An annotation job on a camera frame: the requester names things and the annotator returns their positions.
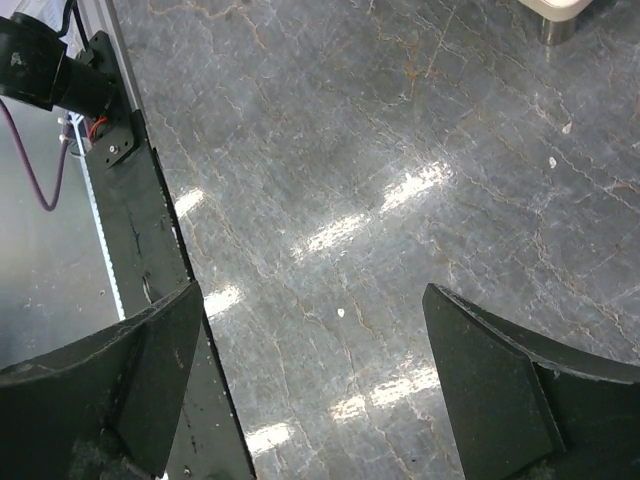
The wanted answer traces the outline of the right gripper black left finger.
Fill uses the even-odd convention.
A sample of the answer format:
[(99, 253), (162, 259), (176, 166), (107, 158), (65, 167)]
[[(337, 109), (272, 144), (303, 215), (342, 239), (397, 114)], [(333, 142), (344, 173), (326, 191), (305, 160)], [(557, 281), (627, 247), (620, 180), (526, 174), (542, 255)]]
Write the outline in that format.
[(191, 282), (118, 322), (1, 372), (4, 479), (162, 477), (195, 354)]

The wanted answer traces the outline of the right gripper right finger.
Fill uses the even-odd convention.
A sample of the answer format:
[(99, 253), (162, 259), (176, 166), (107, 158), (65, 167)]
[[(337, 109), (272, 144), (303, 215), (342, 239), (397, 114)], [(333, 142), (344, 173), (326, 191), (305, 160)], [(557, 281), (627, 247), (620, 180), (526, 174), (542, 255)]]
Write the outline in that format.
[(636, 479), (639, 369), (429, 284), (423, 310), (468, 479)]

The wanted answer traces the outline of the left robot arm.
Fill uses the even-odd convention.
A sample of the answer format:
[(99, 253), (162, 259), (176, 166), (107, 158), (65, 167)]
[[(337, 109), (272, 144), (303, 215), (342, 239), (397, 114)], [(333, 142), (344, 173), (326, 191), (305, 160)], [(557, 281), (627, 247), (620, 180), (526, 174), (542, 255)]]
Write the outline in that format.
[(69, 57), (58, 33), (20, 12), (1, 19), (1, 94), (91, 118), (106, 113), (117, 98), (107, 74)]

